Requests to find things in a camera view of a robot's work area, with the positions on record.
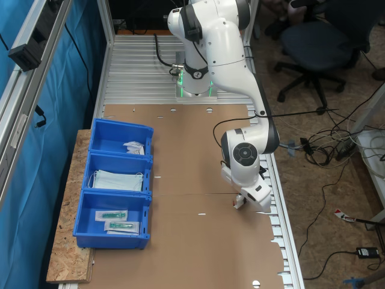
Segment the blue wall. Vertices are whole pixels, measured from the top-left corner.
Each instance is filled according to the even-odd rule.
[[[0,0],[0,34],[11,49],[34,0]],[[0,42],[0,97],[14,68],[8,51]]]
[[[7,15],[5,24],[0,22],[2,29],[11,23],[22,23],[32,0],[0,2],[0,6],[23,8],[16,19],[15,14],[11,14],[14,10],[0,7],[1,22],[4,22],[1,14]],[[96,97],[106,45],[96,0],[73,0],[66,23],[88,66],[90,87]],[[20,26],[12,35],[4,37],[2,33],[4,40],[13,43]],[[3,53],[0,60],[2,93],[4,79],[9,78],[3,63],[7,68],[9,61]],[[55,203],[58,196],[59,200],[62,197],[76,134],[91,120],[93,108],[87,90],[87,73],[66,30],[62,32],[38,105],[45,112],[47,124],[35,128],[34,124],[42,117],[34,114],[0,211],[0,288],[42,287],[39,285],[39,276],[45,278],[45,272],[41,272],[42,262],[47,255],[49,258],[50,230],[56,228],[57,222],[53,220]]]

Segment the blue bin compartment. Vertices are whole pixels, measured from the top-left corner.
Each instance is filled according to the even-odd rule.
[[[153,128],[145,125],[94,119],[89,150],[127,155],[127,147],[123,144],[137,141],[144,145],[144,156],[152,158],[153,132]]]
[[[89,188],[90,190],[101,191],[120,191],[124,193],[141,193],[151,195],[150,191],[150,170],[152,160],[139,155],[116,155],[102,154],[98,152],[88,152],[87,163],[85,165],[82,188],[89,188],[90,176],[96,170],[104,170],[109,173],[124,173],[127,175],[143,174],[143,184],[141,191],[110,190],[103,188]]]
[[[141,194],[119,194],[82,190],[73,236],[79,247],[108,249],[144,249],[150,240],[148,232],[151,197]],[[104,231],[104,223],[95,221],[100,210],[128,210],[127,221],[140,222],[138,235],[114,235]]]

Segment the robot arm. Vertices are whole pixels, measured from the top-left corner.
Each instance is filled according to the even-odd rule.
[[[271,115],[262,86],[247,67],[243,42],[239,29],[244,29],[250,21],[250,7],[246,0],[193,1],[180,14],[173,10],[168,17],[170,31],[185,44],[185,65],[193,63],[197,55],[193,42],[202,55],[206,55],[208,76],[218,88],[248,96],[258,115]],[[204,79],[193,80],[191,85]],[[259,117],[254,126],[237,128],[224,133],[221,138],[222,154],[226,165],[221,174],[240,195],[236,208],[244,199],[259,211],[270,207],[270,187],[259,176],[259,154],[269,154],[279,145],[279,137],[271,118]]]

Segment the black chair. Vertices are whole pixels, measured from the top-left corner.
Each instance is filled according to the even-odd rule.
[[[327,101],[319,79],[338,83],[336,91],[343,92],[346,81],[328,72],[353,67],[360,51],[369,52],[369,34],[384,11],[385,0],[329,0],[325,9],[329,23],[317,20],[286,29],[280,38],[283,50],[298,65],[278,62],[274,70],[285,68],[302,75],[280,91],[278,101],[284,102],[285,93],[302,82],[306,87],[312,82],[322,102],[317,110],[323,114]]]

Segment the floor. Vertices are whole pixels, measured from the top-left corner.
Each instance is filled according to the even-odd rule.
[[[297,73],[282,71],[277,73],[273,67],[277,61],[291,62],[288,56],[282,54],[279,41],[274,41],[263,34],[263,29],[274,20],[274,16],[261,7],[259,22],[262,28],[259,40],[253,40],[253,55],[257,74],[262,80],[273,113],[294,113],[311,111],[320,106],[320,101],[313,88],[299,85],[286,94],[286,102],[276,101],[280,89],[289,84]],[[377,67],[385,66],[385,28],[376,26],[371,34],[371,51],[368,58]],[[339,108],[338,113],[347,116],[358,104],[377,89],[381,84],[371,78],[374,68],[364,57],[360,57],[356,67],[350,70],[336,71],[335,74],[347,80],[343,93],[334,92],[336,84],[321,81],[329,108]],[[355,113],[355,119],[361,110]],[[385,114],[379,112],[374,116],[371,125],[379,127],[385,123]],[[342,120],[332,115],[335,120]],[[284,121],[297,129],[317,133],[323,128],[334,126],[327,114],[317,116],[306,114],[302,116],[285,117]],[[309,134],[287,126],[282,119],[276,119],[276,126],[281,142],[295,141],[300,144],[300,137],[310,137]],[[374,231],[367,231],[360,223],[348,223],[338,219],[333,213],[336,208],[349,216],[360,219],[370,219],[382,210],[377,192],[372,185],[370,176],[362,162],[360,154],[354,154],[347,162],[333,160],[329,166],[341,166],[325,169],[308,163],[303,152],[295,152],[292,156],[287,149],[278,148],[275,152],[280,180],[285,194],[286,206],[294,234],[297,251],[306,239],[306,228],[314,220],[323,206],[323,185],[332,184],[338,180],[343,165],[347,164],[341,180],[337,185],[325,188],[326,206],[317,222],[309,230],[309,241],[303,247],[300,265],[304,278],[318,275],[329,256],[338,250],[355,251],[359,246],[379,247],[378,238]],[[307,289],[316,288],[351,288],[343,285],[344,279],[351,277],[362,278],[372,271],[367,265],[377,260],[361,260],[356,256],[338,254],[330,259],[323,275],[314,281],[305,281]],[[385,288],[385,279],[365,288]]]

